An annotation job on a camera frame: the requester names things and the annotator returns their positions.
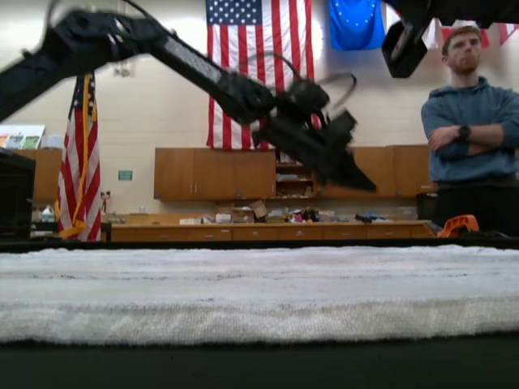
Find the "green sign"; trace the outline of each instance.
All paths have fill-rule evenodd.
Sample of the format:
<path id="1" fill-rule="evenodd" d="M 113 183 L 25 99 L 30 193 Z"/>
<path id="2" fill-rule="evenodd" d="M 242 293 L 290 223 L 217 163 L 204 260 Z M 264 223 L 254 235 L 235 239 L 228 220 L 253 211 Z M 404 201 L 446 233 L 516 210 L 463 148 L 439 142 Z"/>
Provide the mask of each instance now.
<path id="1" fill-rule="evenodd" d="M 133 178 L 132 170 L 119 170 L 119 181 L 131 181 Z"/>

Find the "robotic arm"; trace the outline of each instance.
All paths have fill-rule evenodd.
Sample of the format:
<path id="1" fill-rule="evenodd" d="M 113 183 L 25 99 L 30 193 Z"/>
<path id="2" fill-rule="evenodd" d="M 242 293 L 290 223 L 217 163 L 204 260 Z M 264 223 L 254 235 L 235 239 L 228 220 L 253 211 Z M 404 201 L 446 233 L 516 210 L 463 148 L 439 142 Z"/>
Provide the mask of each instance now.
<path id="1" fill-rule="evenodd" d="M 434 18 L 452 26 L 456 20 L 473 20 L 480 28 L 493 23 L 519 23 L 519 0 L 384 0 L 400 16 L 382 45 L 384 60 L 393 78 L 410 77 L 427 47 L 422 36 Z"/>
<path id="2" fill-rule="evenodd" d="M 346 150 L 356 121 L 347 110 L 333 120 L 324 115 L 329 97 L 319 84 L 296 74 L 286 91 L 271 92 L 245 75 L 222 69 L 145 10 L 125 1 L 143 17 L 73 10 L 51 27 L 56 1 L 52 2 L 41 47 L 0 71 L 0 122 L 66 78 L 149 54 L 206 91 L 237 123 L 261 121 L 253 132 L 254 143 L 268 142 L 300 161 L 321 185 L 376 190 Z M 312 115 L 320 119 L 320 129 L 314 128 Z"/>

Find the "cabinet drawer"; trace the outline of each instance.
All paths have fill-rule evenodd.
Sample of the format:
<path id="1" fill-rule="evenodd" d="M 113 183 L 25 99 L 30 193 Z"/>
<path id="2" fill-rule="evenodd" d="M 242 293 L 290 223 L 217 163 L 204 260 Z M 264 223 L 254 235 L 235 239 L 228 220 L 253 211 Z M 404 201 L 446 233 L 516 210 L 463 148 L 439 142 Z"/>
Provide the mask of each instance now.
<path id="1" fill-rule="evenodd" d="M 279 228 L 277 236 L 282 241 L 322 239 L 321 228 L 319 227 Z"/>
<path id="2" fill-rule="evenodd" d="M 186 241 L 185 229 L 112 229 L 113 242 L 177 242 Z"/>
<path id="3" fill-rule="evenodd" d="M 231 241 L 230 229 L 219 229 L 210 227 L 206 229 L 189 229 L 187 237 L 190 241 Z"/>
<path id="4" fill-rule="evenodd" d="M 406 239 L 411 238 L 411 229 L 402 225 L 370 225 L 368 239 Z"/>
<path id="5" fill-rule="evenodd" d="M 425 225 L 416 225 L 411 227 L 411 237 L 435 237 L 435 235 Z"/>
<path id="6" fill-rule="evenodd" d="M 244 227 L 233 230 L 235 241 L 275 241 L 277 240 L 276 229 L 254 229 Z"/>
<path id="7" fill-rule="evenodd" d="M 324 227 L 323 239 L 366 239 L 367 227 Z"/>

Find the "poster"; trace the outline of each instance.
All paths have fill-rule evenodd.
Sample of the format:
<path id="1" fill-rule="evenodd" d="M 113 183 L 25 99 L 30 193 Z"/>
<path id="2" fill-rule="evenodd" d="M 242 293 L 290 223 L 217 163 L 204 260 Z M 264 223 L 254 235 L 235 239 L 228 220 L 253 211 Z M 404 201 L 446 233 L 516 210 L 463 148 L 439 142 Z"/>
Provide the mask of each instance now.
<path id="1" fill-rule="evenodd" d="M 45 132 L 42 125 L 0 125 L 0 147 L 11 150 L 33 150 L 40 146 Z"/>

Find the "orange object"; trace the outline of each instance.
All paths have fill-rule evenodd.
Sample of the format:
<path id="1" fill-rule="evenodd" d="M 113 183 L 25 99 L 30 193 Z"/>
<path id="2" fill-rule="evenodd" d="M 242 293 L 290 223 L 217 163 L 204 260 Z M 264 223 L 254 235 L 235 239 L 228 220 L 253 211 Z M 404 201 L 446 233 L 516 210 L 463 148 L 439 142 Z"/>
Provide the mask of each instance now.
<path id="1" fill-rule="evenodd" d="M 444 229 L 436 237 L 459 237 L 462 227 L 468 231 L 479 231 L 478 221 L 473 215 L 460 215 L 447 220 Z"/>

